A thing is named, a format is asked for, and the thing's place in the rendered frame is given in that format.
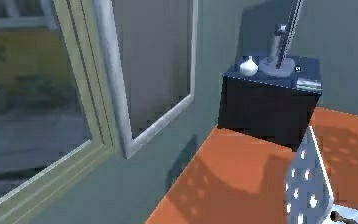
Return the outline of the grey television set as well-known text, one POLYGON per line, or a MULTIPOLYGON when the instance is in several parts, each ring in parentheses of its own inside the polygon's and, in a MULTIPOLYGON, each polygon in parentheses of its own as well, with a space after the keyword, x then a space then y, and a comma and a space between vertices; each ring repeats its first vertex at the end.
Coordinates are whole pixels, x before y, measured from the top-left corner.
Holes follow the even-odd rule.
POLYGON ((286 24, 277 24, 266 58, 259 63, 259 69, 268 76, 289 77, 295 69, 295 61, 287 57, 296 32, 304 0, 292 0, 291 11, 286 24))

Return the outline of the grey book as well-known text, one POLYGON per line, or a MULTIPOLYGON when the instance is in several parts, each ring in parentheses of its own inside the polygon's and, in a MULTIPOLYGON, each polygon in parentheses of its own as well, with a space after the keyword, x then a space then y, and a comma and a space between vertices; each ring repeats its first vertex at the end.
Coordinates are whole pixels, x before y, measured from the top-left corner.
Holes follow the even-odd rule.
POLYGON ((296 87, 301 90, 321 92, 322 84, 316 80, 309 80, 304 78, 299 78, 296 81, 296 87))

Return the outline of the grey framed wall picture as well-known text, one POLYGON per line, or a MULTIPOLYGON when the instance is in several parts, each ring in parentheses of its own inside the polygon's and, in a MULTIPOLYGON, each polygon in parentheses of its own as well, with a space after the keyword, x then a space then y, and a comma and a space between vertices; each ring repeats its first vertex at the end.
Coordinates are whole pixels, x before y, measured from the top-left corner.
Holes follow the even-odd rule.
POLYGON ((194 101, 199 0, 93 0, 129 159, 194 101))

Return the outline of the black television stand cabinet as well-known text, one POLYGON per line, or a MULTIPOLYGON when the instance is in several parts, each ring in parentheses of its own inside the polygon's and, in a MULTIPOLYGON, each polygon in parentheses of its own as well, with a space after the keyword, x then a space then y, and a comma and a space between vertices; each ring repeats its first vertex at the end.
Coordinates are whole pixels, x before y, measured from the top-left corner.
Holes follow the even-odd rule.
POLYGON ((297 150, 321 92, 296 87, 299 78, 322 83, 319 61, 295 56, 301 72, 271 77, 240 73, 241 57, 222 76, 218 126, 297 150))

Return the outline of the white round vase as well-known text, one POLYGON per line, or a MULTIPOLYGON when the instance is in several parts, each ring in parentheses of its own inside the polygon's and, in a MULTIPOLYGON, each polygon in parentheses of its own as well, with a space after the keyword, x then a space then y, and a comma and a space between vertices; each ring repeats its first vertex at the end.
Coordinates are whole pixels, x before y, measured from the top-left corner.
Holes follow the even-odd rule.
POLYGON ((249 56, 246 61, 241 63, 239 68, 244 76, 253 76, 258 71, 258 65, 254 62, 252 56, 249 56))

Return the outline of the window with pale frame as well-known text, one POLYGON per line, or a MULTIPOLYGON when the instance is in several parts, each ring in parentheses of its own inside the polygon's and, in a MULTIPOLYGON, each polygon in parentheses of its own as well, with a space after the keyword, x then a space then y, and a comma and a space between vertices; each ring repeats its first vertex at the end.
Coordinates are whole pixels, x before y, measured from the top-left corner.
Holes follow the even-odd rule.
POLYGON ((0 224, 26 224, 110 152, 80 0, 0 0, 0 224))

